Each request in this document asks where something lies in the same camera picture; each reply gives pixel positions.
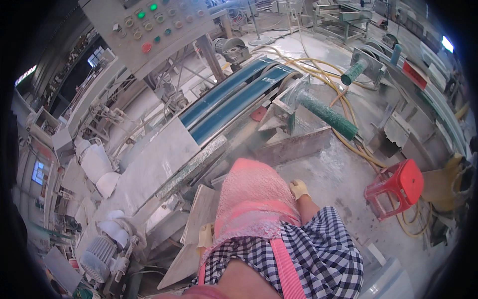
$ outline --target red rubber washer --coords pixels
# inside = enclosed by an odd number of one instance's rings
[[[250,114],[250,117],[257,122],[260,122],[262,118],[264,117],[264,115],[266,114],[266,111],[267,111],[267,108],[260,106],[259,108],[254,110],[253,113]]]
[[[141,46],[141,51],[143,51],[143,53],[148,53],[149,51],[151,51],[151,48],[152,48],[151,43],[145,42],[145,43]]]

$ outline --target blue conveyor belt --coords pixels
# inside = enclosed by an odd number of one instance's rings
[[[189,132],[197,144],[201,144],[214,132],[226,125],[247,106],[253,103],[262,94],[280,84],[281,80],[294,70],[288,66],[278,65],[271,68],[253,82],[241,89],[238,93],[224,101]]]
[[[226,100],[228,96],[230,97],[231,92],[233,92],[234,88],[239,84],[242,82],[250,83],[254,75],[260,73],[266,66],[273,62],[275,61],[267,57],[258,58],[252,61],[250,64],[226,78],[206,95],[201,97],[196,103],[194,103],[194,105],[186,110],[179,119],[183,122],[185,127],[188,127],[198,117],[203,117],[202,114],[218,101]]]

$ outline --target yellow glove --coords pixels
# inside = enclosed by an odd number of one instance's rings
[[[197,242],[196,253],[201,255],[200,247],[212,246],[212,235],[214,234],[214,223],[208,223],[201,226],[199,230],[199,241]]]
[[[293,180],[289,184],[292,195],[295,196],[295,200],[298,200],[302,195],[307,194],[310,197],[309,191],[307,191],[307,186],[305,183],[299,179]]]

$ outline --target checkered skirt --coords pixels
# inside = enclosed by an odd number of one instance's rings
[[[322,208],[300,227],[287,222],[281,225],[282,239],[307,298],[358,297],[363,283],[362,256],[335,208]],[[222,244],[206,262],[205,284],[217,284],[231,259],[248,264],[282,296],[268,239],[240,237]],[[197,283],[196,277],[191,286]]]

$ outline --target metal bracket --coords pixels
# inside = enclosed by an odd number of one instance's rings
[[[259,123],[258,132],[281,128],[289,135],[295,129],[295,96],[299,89],[307,89],[310,84],[310,75],[296,80],[288,89],[278,95],[267,109],[263,119]]]
[[[382,79],[383,75],[385,74],[385,71],[387,70],[387,67],[377,59],[363,52],[362,50],[354,48],[352,59],[350,60],[350,65],[352,66],[356,64],[359,59],[364,59],[365,61],[367,61],[368,66],[363,71],[363,74],[372,79],[372,81],[375,83],[375,88],[378,87],[378,85],[380,84],[380,80]]]

